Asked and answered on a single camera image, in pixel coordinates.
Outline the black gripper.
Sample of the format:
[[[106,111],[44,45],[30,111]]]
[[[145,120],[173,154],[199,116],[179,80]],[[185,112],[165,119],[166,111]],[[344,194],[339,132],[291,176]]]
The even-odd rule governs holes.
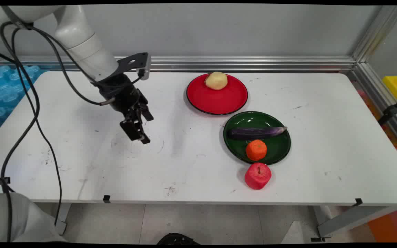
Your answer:
[[[110,105],[115,111],[120,112],[123,116],[128,116],[124,121],[120,122],[120,127],[128,138],[131,141],[141,141],[143,144],[148,144],[150,139],[143,130],[142,118],[133,116],[136,112],[139,112],[146,121],[153,120],[153,115],[149,111],[148,100],[134,86],[140,79],[141,75],[131,81],[125,74],[118,74],[104,80],[104,82],[97,85],[97,88],[105,100],[114,99]]]

